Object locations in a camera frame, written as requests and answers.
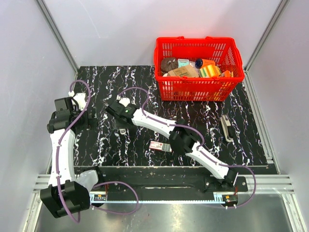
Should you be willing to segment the small white stapler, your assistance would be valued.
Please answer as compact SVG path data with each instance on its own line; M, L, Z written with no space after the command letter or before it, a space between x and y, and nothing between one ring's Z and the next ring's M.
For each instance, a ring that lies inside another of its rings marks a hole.
M125 135L125 134L127 133L127 129L124 129L124 128L119 129L119 133L120 133L121 135Z

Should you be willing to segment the large beige stapler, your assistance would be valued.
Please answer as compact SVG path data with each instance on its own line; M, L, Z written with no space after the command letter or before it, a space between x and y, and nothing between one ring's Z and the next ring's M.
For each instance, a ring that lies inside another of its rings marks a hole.
M221 125L222 125L222 129L223 129L225 140L228 143L233 142L234 135L235 135L235 130L234 130L234 128L233 128L233 126L232 126L228 116L227 115L222 115L220 117L220 122L221 122Z

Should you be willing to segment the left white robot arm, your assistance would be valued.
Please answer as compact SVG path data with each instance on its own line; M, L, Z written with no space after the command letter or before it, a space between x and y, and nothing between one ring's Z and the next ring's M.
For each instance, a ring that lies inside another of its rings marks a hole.
M87 111L86 95L55 100L56 110L47 124L52 143L52 169L48 187L41 189L40 199L55 218L72 216L90 207L90 191L103 189L105 180L97 167L75 175L73 165L76 130L95 129L96 111Z

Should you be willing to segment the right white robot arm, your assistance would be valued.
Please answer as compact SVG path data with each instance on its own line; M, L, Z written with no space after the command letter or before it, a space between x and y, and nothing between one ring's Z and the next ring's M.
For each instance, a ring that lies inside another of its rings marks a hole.
M122 124L144 127L168 138L174 153L189 156L205 167L220 181L220 187L224 191L231 191L236 187L238 172L204 148L205 139L202 134L188 126L184 120L164 119L134 104L123 105L119 100L109 105L106 111Z

